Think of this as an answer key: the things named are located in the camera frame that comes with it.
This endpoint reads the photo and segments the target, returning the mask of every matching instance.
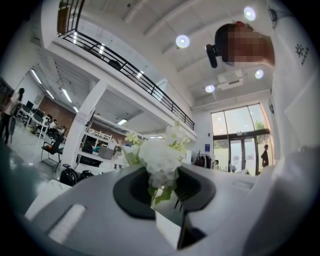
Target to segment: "floor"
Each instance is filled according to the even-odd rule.
[[[44,141],[51,143],[51,139],[46,135],[45,138],[27,131],[22,123],[17,122],[14,134],[12,136],[12,143],[8,146],[21,157],[29,166],[33,166],[41,173],[48,175],[52,179],[57,179],[54,167],[41,161],[41,151]],[[48,153],[43,152],[43,159],[48,158]],[[58,161],[58,154],[50,155],[50,158]]]

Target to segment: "office desk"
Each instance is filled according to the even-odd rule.
[[[44,123],[39,122],[38,120],[36,120],[30,113],[26,112],[23,108],[20,111],[22,113],[24,113],[26,116],[29,117],[28,122],[26,123],[27,126],[28,126],[28,124],[30,122],[30,119],[32,119],[37,125],[41,126],[41,130],[40,130],[40,133],[39,133],[39,138],[41,137],[42,131],[43,131],[44,127],[45,127],[45,131],[44,131],[44,135],[43,135],[43,137],[45,137],[45,135],[46,135],[46,133],[48,131],[48,126],[45,125]]]

